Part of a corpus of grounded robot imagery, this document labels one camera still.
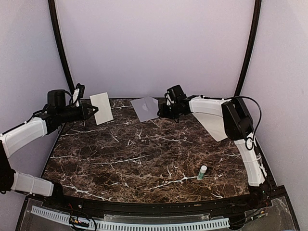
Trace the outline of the grey envelope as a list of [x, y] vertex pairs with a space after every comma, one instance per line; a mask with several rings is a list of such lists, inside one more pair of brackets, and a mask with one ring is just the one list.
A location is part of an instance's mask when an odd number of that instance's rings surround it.
[[158, 100], [153, 97], [145, 97], [130, 101], [140, 122], [158, 118]]

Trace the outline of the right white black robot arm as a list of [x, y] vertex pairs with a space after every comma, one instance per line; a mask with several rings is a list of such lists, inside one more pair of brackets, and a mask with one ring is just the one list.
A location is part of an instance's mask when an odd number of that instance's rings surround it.
[[262, 163], [261, 149], [256, 141], [256, 126], [244, 103], [243, 97], [208, 98], [200, 96], [181, 96], [166, 101], [159, 106], [158, 116], [178, 121], [182, 115], [193, 114], [207, 132], [216, 140], [229, 138], [234, 141], [242, 157], [248, 185], [260, 187], [267, 180]]

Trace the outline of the beige letter paper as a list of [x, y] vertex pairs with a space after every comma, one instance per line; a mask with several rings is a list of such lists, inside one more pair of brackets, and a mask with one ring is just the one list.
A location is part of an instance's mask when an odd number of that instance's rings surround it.
[[94, 115], [96, 125], [100, 125], [114, 119], [107, 92], [91, 95], [90, 101], [92, 106], [96, 106], [99, 109]]

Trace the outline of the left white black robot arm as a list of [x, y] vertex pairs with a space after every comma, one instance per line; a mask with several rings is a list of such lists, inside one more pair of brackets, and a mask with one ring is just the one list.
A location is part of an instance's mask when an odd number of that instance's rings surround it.
[[42, 110], [36, 111], [24, 123], [0, 135], [0, 192], [17, 191], [49, 197], [49, 202], [58, 210], [68, 206], [68, 199], [56, 191], [51, 181], [21, 173], [11, 168], [9, 158], [29, 143], [49, 135], [68, 122], [84, 121], [95, 115], [99, 108], [85, 102], [85, 87], [78, 84], [70, 100], [68, 91], [51, 90]]

